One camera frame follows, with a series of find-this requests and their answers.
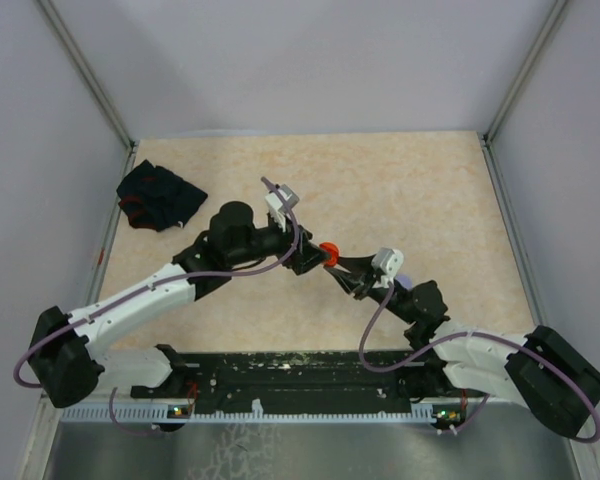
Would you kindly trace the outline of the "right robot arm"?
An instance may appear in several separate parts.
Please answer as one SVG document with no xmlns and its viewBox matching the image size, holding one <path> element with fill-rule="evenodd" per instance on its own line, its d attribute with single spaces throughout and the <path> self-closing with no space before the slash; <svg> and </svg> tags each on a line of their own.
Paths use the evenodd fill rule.
<svg viewBox="0 0 600 480">
<path fill-rule="evenodd" d="M 441 396 L 473 390 L 520 405 L 544 427 L 570 440 L 600 440 L 600 372 L 557 331 L 543 325 L 523 335 L 495 334 L 452 320 L 438 284 L 400 282 L 401 251 L 382 248 L 369 257 L 332 255 L 325 270 L 357 300 L 378 307 L 363 331 L 358 357 L 364 368 L 388 373 L 422 361 L 428 387 Z M 407 325 L 412 353 L 388 366 L 371 364 L 366 342 L 388 311 Z"/>
</svg>

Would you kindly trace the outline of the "orange earbud case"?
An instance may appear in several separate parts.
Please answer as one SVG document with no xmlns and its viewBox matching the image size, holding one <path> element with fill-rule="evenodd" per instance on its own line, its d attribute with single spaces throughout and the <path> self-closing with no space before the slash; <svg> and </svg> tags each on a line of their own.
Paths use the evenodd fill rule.
<svg viewBox="0 0 600 480">
<path fill-rule="evenodd" d="M 319 245 L 319 248 L 327 254 L 327 258 L 323 262 L 325 266 L 334 267 L 338 264 L 340 251 L 334 243 L 323 242 Z"/>
</svg>

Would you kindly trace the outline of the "purple earbud case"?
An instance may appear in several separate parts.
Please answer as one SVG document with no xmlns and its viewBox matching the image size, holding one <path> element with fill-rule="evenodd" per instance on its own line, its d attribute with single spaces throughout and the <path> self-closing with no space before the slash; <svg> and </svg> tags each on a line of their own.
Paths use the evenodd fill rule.
<svg viewBox="0 0 600 480">
<path fill-rule="evenodd" d="M 412 282 L 411 278 L 405 274 L 398 274 L 395 277 L 395 281 L 407 290 L 410 290 L 413 288 L 413 282 Z"/>
</svg>

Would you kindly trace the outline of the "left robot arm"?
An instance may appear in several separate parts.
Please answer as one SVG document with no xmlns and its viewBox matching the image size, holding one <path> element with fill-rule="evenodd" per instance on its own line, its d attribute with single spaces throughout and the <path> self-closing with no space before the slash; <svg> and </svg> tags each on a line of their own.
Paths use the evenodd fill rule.
<svg viewBox="0 0 600 480">
<path fill-rule="evenodd" d="M 267 224 L 253 222 L 252 208 L 224 204 L 194 243 L 138 284 L 86 307 L 64 313 L 53 306 L 38 317 L 28 365 L 56 408 L 73 406 L 100 387 L 147 387 L 181 394 L 188 373 L 166 345 L 112 355 L 110 347 L 171 309 L 198 301 L 237 277 L 254 277 L 277 266 L 302 275 L 330 255 L 314 245 L 291 209 L 270 208 Z"/>
</svg>

